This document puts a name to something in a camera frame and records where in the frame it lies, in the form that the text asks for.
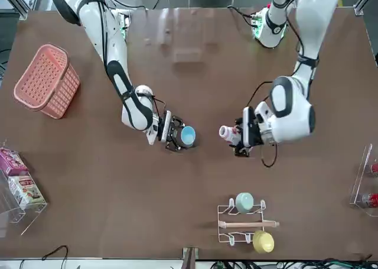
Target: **brown table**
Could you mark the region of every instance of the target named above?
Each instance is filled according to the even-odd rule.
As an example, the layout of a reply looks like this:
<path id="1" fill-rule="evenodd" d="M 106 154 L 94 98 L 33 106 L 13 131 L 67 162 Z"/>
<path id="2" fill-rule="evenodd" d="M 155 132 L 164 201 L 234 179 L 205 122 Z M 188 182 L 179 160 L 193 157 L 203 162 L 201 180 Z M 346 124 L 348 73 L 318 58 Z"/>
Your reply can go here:
<path id="1" fill-rule="evenodd" d="M 280 145 L 270 169 L 258 148 L 252 158 L 234 157 L 218 129 L 241 116 L 260 82 L 291 73 L 292 31 L 268 50 L 228 9 L 141 11 L 128 41 L 134 85 L 149 85 L 193 125 L 199 147 L 171 153 L 124 126 L 120 101 L 84 30 L 56 12 L 31 12 L 18 24 L 0 90 L 0 134 L 33 167 L 50 204 L 24 236 L 0 241 L 0 256 L 40 257 L 67 244 L 71 257 L 180 258 L 182 247 L 194 246 L 200 258 L 378 258 L 377 220 L 348 205 L 378 122 L 377 70 L 363 19 L 352 8 L 336 10 L 320 54 L 311 90 L 315 133 Z M 82 83 L 61 120 L 12 98 L 44 43 L 68 51 Z M 264 198 L 266 218 L 281 223 L 269 230 L 273 253 L 218 243 L 216 207 L 239 192 Z"/>

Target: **small cup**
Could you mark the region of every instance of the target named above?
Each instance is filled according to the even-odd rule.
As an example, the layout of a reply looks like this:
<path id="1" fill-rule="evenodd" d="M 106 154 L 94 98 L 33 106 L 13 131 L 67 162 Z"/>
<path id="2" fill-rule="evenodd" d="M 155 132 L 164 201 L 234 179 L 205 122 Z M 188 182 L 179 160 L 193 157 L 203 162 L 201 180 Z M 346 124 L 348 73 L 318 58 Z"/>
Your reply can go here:
<path id="1" fill-rule="evenodd" d="M 274 239 L 272 235 L 264 231 L 256 231 L 253 234 L 252 244 L 258 253 L 269 253 L 274 249 Z"/>
<path id="2" fill-rule="evenodd" d="M 183 129 L 178 131 L 176 140 L 178 145 L 184 148 L 192 147 L 195 141 L 194 128 L 192 126 L 185 126 Z"/>
<path id="3" fill-rule="evenodd" d="M 240 213 L 247 214 L 253 207 L 253 196 L 247 192 L 239 193 L 236 196 L 235 206 Z"/>

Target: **pink plastic basket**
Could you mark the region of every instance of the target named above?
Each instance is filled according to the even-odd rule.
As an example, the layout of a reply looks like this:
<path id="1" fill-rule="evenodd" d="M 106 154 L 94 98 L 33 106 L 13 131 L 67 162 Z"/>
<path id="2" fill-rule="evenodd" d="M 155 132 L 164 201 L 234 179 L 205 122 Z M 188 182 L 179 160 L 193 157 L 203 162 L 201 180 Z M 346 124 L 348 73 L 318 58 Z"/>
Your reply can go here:
<path id="1" fill-rule="evenodd" d="M 63 49 L 45 44 L 13 90 L 16 100 L 32 111 L 61 118 L 79 87 L 79 77 Z"/>

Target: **wooden dowel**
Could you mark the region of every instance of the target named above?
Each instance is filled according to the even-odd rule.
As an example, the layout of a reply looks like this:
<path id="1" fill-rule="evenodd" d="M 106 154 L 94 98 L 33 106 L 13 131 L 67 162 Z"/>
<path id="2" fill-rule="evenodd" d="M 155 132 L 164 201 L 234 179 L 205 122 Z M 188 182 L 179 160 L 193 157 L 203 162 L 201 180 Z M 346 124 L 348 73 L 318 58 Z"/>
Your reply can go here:
<path id="1" fill-rule="evenodd" d="M 219 227 L 222 229 L 226 228 L 261 228 L 263 226 L 279 226 L 279 222 L 275 221 L 264 221 L 264 222 L 253 222 L 253 223 L 226 223 L 219 221 Z"/>

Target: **acrylic stand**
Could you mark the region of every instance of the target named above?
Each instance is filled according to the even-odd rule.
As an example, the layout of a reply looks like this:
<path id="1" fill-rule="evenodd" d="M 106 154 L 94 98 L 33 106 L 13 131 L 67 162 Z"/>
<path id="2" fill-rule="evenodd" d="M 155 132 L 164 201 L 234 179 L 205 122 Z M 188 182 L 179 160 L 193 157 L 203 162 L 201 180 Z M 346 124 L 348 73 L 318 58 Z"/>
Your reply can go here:
<path id="1" fill-rule="evenodd" d="M 365 208 L 362 203 L 362 195 L 378 193 L 378 177 L 369 172 L 369 166 L 377 163 L 378 150 L 373 144 L 365 146 L 356 181 L 352 189 L 350 204 L 355 205 L 371 217 L 378 216 L 378 208 Z"/>
<path id="2" fill-rule="evenodd" d="M 0 238 L 23 235 L 46 206 L 43 199 L 42 203 L 30 204 L 22 210 L 9 190 L 8 179 L 0 171 Z"/>

